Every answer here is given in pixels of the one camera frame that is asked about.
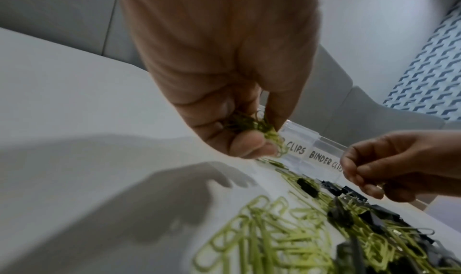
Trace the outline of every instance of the gray panel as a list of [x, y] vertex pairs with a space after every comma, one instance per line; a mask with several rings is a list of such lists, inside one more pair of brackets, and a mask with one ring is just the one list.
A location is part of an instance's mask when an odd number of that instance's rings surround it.
[[442, 128], [443, 130], [461, 130], [461, 121], [447, 121]]
[[322, 134], [352, 89], [352, 80], [319, 46], [311, 77], [290, 120]]
[[384, 107], [362, 89], [354, 87], [323, 136], [343, 145], [351, 145], [390, 131], [437, 130], [444, 123], [436, 116]]
[[120, 60], [145, 69], [134, 42], [131, 40], [128, 28], [125, 25], [121, 6], [117, 0], [110, 22], [109, 32], [104, 47], [103, 56]]
[[0, 27], [101, 54], [115, 0], [0, 0]]

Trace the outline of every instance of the wall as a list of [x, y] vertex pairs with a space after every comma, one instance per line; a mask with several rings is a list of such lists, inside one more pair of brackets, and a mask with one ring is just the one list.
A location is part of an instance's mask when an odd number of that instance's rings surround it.
[[382, 103], [456, 0], [322, 0], [321, 44]]

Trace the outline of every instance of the hand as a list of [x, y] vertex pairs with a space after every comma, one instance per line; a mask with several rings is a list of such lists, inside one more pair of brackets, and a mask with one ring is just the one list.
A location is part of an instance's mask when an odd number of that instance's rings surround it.
[[393, 132], [354, 144], [341, 165], [349, 181], [378, 199], [384, 194], [397, 202], [423, 193], [461, 196], [461, 131]]
[[237, 157], [274, 155], [258, 131], [221, 121], [254, 114], [269, 91], [278, 130], [310, 74], [319, 29], [317, 0], [120, 0], [141, 57], [165, 97], [197, 135]]

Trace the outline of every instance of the geometric pattern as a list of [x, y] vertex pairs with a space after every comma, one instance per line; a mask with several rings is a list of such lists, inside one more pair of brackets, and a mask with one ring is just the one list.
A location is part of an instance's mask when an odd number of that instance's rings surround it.
[[461, 1], [449, 10], [383, 104], [461, 120]]

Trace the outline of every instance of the white label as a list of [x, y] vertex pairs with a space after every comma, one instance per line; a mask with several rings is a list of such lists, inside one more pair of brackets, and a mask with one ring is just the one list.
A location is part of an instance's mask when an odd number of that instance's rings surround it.
[[342, 172], [342, 167], [340, 164], [340, 158], [329, 154], [325, 151], [319, 150], [318, 148], [313, 148], [304, 157], [304, 160], [322, 167], [327, 167], [330, 170], [337, 172]]
[[285, 145], [288, 148], [288, 154], [303, 159], [308, 152], [306, 142], [292, 136], [282, 136], [285, 139]]

